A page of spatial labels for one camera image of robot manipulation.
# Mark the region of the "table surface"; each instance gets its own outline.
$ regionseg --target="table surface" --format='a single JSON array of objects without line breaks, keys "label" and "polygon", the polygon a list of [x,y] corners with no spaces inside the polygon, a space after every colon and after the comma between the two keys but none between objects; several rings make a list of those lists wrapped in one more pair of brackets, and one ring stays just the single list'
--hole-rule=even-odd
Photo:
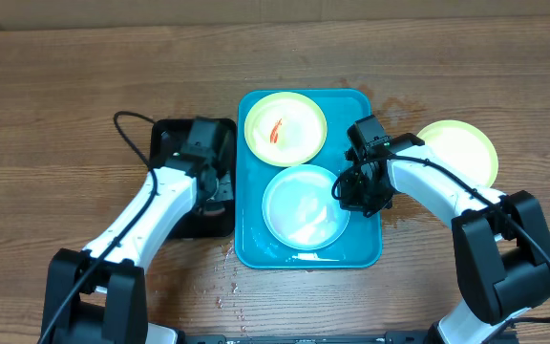
[{"label": "table surface", "polygon": [[[53,255],[103,231],[144,179],[115,111],[236,118],[252,90],[330,87],[364,92],[391,135],[477,126],[495,187],[534,194],[550,227],[550,17],[0,32],[0,343],[36,340]],[[124,126],[147,151],[150,127]],[[460,297],[450,230],[405,196],[382,215],[369,269],[255,270],[226,259],[232,238],[168,243],[150,320],[233,336],[427,329]],[[550,342],[550,325],[518,329]]]}]

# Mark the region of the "wood grain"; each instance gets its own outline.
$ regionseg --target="wood grain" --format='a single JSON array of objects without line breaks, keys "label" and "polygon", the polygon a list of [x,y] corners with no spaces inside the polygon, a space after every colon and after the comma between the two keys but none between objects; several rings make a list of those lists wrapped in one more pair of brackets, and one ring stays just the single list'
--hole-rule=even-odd
[{"label": "wood grain", "polygon": [[[536,195],[550,225],[550,17],[0,32],[0,343],[35,341],[52,256],[100,233],[144,178],[115,111],[236,118],[252,90],[323,87],[363,91],[392,135],[477,126],[495,187]],[[147,150],[150,128],[124,126]],[[459,300],[451,235],[404,196],[383,228],[382,258],[358,270],[253,270],[234,254],[224,269],[231,238],[168,243],[150,319],[251,336],[427,329]],[[550,325],[518,329],[550,343]]]}]

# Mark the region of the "yellow plate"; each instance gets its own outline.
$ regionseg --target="yellow plate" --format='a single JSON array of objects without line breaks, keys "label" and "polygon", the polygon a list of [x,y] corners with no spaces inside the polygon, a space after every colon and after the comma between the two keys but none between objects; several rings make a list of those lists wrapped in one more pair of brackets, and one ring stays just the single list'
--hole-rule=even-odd
[{"label": "yellow plate", "polygon": [[315,157],[326,141],[327,131],[322,109],[310,98],[293,92],[260,99],[249,110],[243,129],[252,153],[280,167]]},{"label": "yellow plate", "polygon": [[490,187],[496,180],[496,148],[474,126],[459,120],[441,120],[423,128],[417,136],[440,159],[475,182]]}]

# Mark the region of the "wire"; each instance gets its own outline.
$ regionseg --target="wire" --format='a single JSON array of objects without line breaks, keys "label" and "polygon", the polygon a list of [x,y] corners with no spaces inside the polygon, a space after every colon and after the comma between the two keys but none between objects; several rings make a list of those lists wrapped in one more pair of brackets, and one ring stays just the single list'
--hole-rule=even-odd
[{"label": "wire", "polygon": [[69,291],[69,294],[63,300],[61,305],[58,307],[56,312],[53,315],[53,318],[51,319],[50,323],[48,323],[48,327],[46,327],[46,330],[42,333],[39,340],[37,341],[38,344],[43,344],[50,342],[51,339],[51,333],[54,329],[54,326],[56,325],[56,320],[61,316],[61,314],[65,311],[65,308],[69,303],[74,299],[74,297],[77,295],[79,290],[84,286],[88,278],[91,276],[93,272],[95,272],[96,268],[103,263],[105,260],[105,257],[107,257],[108,254],[122,241],[124,236],[133,228],[133,226],[139,221],[139,218],[145,213],[145,211],[148,209],[154,198],[157,196],[157,190],[159,182],[157,180],[157,174],[154,172],[152,168],[150,168],[150,163],[148,162],[148,159],[141,153],[141,151],[137,148],[137,146],[129,139],[129,137],[124,134],[124,131],[122,131],[122,128],[120,128],[120,125],[118,124],[118,118],[121,116],[128,116],[128,117],[134,117],[134,118],[141,118],[143,120],[149,121],[152,124],[156,124],[153,119],[147,118],[144,115],[128,112],[128,111],[119,111],[114,114],[114,126],[116,127],[116,130],[120,134],[120,136],[124,139],[124,141],[133,149],[133,151],[139,156],[141,161],[148,167],[148,171],[150,172],[150,175],[152,176],[152,191],[150,192],[150,196],[146,200],[145,204],[143,204],[143,207],[137,212],[135,217],[127,224],[124,229],[120,231],[120,234],[118,234],[114,240],[112,240],[112,243],[108,245],[105,250],[89,265],[89,267],[86,269],[84,273],[77,279],[72,289]]},{"label": "wire", "polygon": [[[332,197],[335,198],[335,199],[340,200],[341,196],[336,196],[336,188],[337,188],[338,184],[341,182],[341,180],[343,178],[345,178],[344,176],[347,175],[348,173],[353,173],[357,169],[362,167],[363,165],[366,165],[366,164],[369,164],[369,163],[375,163],[375,162],[380,162],[380,161],[392,161],[392,160],[411,161],[411,162],[421,163],[421,164],[430,166],[430,167],[438,170],[439,172],[443,173],[445,176],[449,177],[451,180],[453,180],[455,183],[457,183],[461,188],[463,188],[466,192],[468,192],[471,196],[477,198],[478,200],[480,200],[481,202],[486,204],[488,207],[490,207],[492,210],[494,210],[495,213],[498,216],[502,217],[509,225],[511,225],[511,227],[513,228],[515,233],[519,237],[521,237],[524,241],[529,243],[532,247],[534,247],[534,249],[540,254],[540,256],[542,256],[542,258],[544,259],[544,262],[550,268],[550,257],[546,254],[546,252],[544,252],[542,247],[540,247],[540,245],[538,245],[538,243],[536,241],[534,241],[534,239],[532,239],[532,237],[530,237],[530,235],[517,222],[515,222],[511,217],[509,217],[506,213],[504,213],[504,211],[502,211],[499,206],[493,204],[491,201],[489,201],[488,199],[483,197],[483,195],[481,195],[476,189],[470,187],[468,184],[466,184],[464,181],[462,181],[453,172],[451,172],[447,168],[445,168],[445,167],[443,167],[443,166],[441,166],[437,163],[434,163],[434,162],[432,162],[428,159],[424,160],[424,159],[413,158],[413,157],[403,157],[403,156],[391,155],[391,156],[388,156],[388,157],[382,157],[382,158],[362,161],[362,163],[356,164],[356,165],[348,168],[347,170],[345,170],[336,179],[336,181],[334,182],[334,185],[332,186],[332,190],[331,190]],[[517,323],[521,323],[521,322],[550,324],[550,316],[549,317],[520,317],[520,318],[514,318],[514,319],[506,320],[502,324],[500,329],[498,331],[496,331],[495,333],[493,333],[487,340],[490,340],[491,338],[495,337],[496,335],[504,332],[504,330],[506,330],[506,328],[508,328],[508,326],[514,325],[514,324],[517,324]]]}]

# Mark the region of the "blue tray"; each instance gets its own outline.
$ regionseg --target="blue tray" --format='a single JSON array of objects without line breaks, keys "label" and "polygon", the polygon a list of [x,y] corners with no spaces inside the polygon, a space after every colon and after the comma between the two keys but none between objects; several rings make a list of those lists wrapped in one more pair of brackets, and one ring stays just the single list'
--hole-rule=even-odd
[{"label": "blue tray", "polygon": [[304,251],[277,240],[264,223],[262,203],[266,186],[282,167],[267,164],[249,150],[243,129],[249,109],[261,98],[282,91],[296,92],[315,101],[326,116],[328,133],[322,150],[309,164],[335,175],[350,167],[343,153],[350,148],[348,128],[370,115],[367,97],[353,89],[268,90],[247,94],[239,104],[237,180],[235,203],[235,250],[239,259],[255,269],[366,268],[381,256],[381,218],[367,219],[352,212],[345,232],[328,247]]}]

